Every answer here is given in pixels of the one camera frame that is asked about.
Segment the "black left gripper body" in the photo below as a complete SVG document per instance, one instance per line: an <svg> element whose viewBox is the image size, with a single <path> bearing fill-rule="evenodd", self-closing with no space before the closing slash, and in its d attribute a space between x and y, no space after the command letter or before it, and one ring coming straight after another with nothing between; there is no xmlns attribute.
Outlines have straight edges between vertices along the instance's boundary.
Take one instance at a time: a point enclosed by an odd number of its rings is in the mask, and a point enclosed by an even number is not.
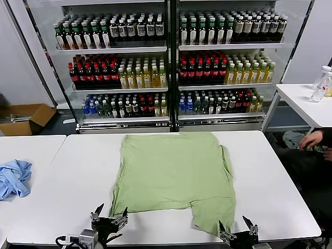
<svg viewBox="0 0 332 249"><path fill-rule="evenodd" d="M107 217L93 218L91 228L98 232L98 242L102 245L107 245L108 242L122 236L122 233L118 234L122 228L122 217L116 219Z"/></svg>

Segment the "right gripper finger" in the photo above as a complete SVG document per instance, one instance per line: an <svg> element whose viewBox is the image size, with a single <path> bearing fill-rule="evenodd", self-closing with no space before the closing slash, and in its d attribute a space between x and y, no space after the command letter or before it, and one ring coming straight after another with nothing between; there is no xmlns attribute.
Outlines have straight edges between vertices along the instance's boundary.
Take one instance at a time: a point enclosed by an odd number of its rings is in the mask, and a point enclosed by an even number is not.
<svg viewBox="0 0 332 249"><path fill-rule="evenodd" d="M227 231L222 224L222 222L219 220L219 238L223 241L234 241L237 236L232 234L231 232Z"/></svg>
<svg viewBox="0 0 332 249"><path fill-rule="evenodd" d="M250 219L246 218L245 216L242 216L244 222L246 223L248 229L250 230L249 234L253 236L258 235L258 226L254 225Z"/></svg>

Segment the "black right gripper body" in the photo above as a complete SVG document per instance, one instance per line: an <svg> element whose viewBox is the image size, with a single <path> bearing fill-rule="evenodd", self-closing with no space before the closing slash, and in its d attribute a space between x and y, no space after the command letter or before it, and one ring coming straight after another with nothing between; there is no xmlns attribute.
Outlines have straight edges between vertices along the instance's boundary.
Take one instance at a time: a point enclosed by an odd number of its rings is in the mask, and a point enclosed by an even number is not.
<svg viewBox="0 0 332 249"><path fill-rule="evenodd" d="M230 247L234 249L253 248L256 244L258 244L258 234L250 234L249 232L235 233L230 241Z"/></svg>

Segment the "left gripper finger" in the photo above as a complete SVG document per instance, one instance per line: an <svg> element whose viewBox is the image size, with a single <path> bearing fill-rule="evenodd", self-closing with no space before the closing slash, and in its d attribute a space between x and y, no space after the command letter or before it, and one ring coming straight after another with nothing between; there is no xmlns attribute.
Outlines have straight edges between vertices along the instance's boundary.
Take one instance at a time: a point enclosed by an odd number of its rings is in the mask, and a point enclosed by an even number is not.
<svg viewBox="0 0 332 249"><path fill-rule="evenodd" d="M124 227L128 223L128 208L126 207L123 214L114 220L118 227Z"/></svg>
<svg viewBox="0 0 332 249"><path fill-rule="evenodd" d="M98 206L94 212L90 213L90 217L92 221L98 221L99 220L99 215L103 209L104 203L102 203L100 206Z"/></svg>

